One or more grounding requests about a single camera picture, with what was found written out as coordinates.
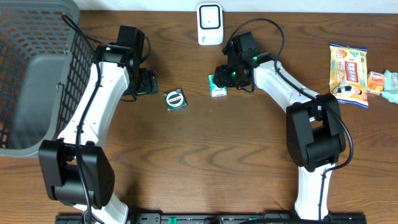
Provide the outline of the green white packet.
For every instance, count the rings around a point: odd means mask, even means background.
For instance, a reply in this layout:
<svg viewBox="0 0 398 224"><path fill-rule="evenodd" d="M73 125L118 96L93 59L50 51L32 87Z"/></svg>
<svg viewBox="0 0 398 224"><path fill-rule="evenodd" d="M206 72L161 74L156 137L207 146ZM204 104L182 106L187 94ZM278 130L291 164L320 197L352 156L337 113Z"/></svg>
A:
<svg viewBox="0 0 398 224"><path fill-rule="evenodd" d="M219 96L226 96L228 94L227 88L226 87L223 87L223 88L217 87L213 83L213 77L214 77L214 75L209 75L208 76L211 96L213 98L214 97L219 97Z"/></svg>

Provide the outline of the large yellow snack bag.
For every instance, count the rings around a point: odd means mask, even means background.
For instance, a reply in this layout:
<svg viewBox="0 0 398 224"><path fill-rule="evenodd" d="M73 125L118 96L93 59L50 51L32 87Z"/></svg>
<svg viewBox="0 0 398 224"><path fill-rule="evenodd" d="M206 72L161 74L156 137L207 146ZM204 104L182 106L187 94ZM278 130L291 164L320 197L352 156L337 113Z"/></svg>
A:
<svg viewBox="0 0 398 224"><path fill-rule="evenodd" d="M330 44L330 93L340 104L368 108L367 48Z"/></svg>

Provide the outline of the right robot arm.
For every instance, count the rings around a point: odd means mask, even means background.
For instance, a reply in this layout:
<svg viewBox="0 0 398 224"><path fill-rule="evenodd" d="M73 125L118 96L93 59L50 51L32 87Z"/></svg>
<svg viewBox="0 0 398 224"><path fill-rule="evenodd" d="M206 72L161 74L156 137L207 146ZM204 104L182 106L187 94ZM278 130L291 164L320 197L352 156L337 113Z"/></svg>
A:
<svg viewBox="0 0 398 224"><path fill-rule="evenodd" d="M308 89L286 72L271 53L262 53L250 32L233 37L223 53L226 65L215 69L214 84L266 92L285 112L287 149L298 167L294 210L300 219L324 220L331 170L345 150L337 99Z"/></svg>

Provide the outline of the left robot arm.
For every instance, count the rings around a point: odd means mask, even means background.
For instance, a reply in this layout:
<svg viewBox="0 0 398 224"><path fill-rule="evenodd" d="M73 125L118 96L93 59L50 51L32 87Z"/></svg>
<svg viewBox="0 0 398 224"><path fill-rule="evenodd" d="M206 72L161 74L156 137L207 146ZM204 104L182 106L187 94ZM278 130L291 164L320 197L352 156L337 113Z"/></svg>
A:
<svg viewBox="0 0 398 224"><path fill-rule="evenodd" d="M121 26L115 42L93 53L88 86L71 120L56 140L42 141L38 156L47 195L82 210L82 223L126 223L128 206L114 194L115 174L104 146L120 101L159 91L153 70L142 68L149 38Z"/></svg>

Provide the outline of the light blue small packet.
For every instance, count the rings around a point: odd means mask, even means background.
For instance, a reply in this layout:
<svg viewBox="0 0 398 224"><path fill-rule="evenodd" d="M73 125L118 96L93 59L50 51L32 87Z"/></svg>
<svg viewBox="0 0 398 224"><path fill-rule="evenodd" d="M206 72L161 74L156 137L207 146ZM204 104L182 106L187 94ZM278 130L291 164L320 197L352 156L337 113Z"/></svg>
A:
<svg viewBox="0 0 398 224"><path fill-rule="evenodd" d="M384 75L385 75L385 84L381 96L392 103L398 103L397 73L386 70L384 72Z"/></svg>

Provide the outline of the grey plastic mesh basket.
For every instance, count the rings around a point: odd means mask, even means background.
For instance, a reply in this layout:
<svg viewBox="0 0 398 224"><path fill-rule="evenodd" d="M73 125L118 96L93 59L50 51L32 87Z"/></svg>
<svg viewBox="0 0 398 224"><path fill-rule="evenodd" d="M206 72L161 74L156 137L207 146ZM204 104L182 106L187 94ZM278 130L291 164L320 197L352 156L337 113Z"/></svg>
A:
<svg viewBox="0 0 398 224"><path fill-rule="evenodd" d="M62 20L71 0L1 1L1 155L36 157L57 139L90 79L91 52Z"/></svg>

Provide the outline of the dark green round-label packet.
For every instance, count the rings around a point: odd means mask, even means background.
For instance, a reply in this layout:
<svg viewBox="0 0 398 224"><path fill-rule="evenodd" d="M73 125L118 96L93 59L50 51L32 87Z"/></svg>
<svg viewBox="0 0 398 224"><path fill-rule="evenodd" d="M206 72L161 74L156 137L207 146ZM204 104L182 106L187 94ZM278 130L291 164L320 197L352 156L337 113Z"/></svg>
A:
<svg viewBox="0 0 398 224"><path fill-rule="evenodd" d="M187 107L186 97L181 88L168 91L163 94L167 110L169 112L181 110Z"/></svg>

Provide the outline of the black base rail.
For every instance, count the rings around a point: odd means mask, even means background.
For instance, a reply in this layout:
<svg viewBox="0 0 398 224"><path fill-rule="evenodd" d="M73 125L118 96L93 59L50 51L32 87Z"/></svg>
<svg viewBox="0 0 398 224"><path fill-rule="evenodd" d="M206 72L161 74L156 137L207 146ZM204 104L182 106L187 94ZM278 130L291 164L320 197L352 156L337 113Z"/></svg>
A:
<svg viewBox="0 0 398 224"><path fill-rule="evenodd" d="M262 215L162 215L137 213L127 218L129 224L242 224L242 223L336 223L367 224L364 215L328 215L323 220L301 220L289 213L267 212Z"/></svg>

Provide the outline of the orange small packet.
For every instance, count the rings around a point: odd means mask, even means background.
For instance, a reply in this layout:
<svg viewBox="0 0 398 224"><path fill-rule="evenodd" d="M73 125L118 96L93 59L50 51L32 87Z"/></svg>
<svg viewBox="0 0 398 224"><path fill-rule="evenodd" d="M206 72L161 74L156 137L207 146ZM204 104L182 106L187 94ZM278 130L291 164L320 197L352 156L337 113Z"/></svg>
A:
<svg viewBox="0 0 398 224"><path fill-rule="evenodd" d="M368 84L367 91L375 95L381 95L384 90L385 75L383 73L378 73L370 71L368 73Z"/></svg>

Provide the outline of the white barcode scanner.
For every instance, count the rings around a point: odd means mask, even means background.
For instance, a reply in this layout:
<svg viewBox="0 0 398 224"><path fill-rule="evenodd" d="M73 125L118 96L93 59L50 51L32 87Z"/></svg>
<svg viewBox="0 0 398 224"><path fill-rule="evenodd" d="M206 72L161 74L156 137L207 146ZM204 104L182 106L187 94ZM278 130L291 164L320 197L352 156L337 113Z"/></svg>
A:
<svg viewBox="0 0 398 224"><path fill-rule="evenodd" d="M223 42L223 8L216 2L197 6L197 31L200 45L220 45Z"/></svg>

